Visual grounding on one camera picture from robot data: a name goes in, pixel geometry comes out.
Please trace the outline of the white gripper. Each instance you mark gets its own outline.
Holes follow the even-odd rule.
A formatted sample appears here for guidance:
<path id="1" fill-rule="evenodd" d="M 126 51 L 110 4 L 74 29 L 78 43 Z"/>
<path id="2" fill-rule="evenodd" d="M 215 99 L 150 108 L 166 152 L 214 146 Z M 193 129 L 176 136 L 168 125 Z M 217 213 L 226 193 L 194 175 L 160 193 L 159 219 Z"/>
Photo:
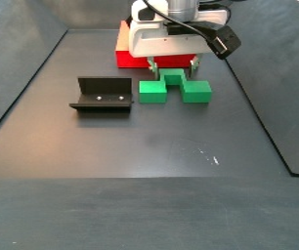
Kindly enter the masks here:
<path id="1" fill-rule="evenodd" d="M 148 58 L 155 80 L 159 68 L 154 57 L 195 54 L 190 64 L 190 78 L 199 69 L 203 53 L 218 40 L 217 29 L 227 26 L 229 11 L 223 7 L 203 10 L 201 0 L 136 0 L 130 23 L 130 53 Z"/>

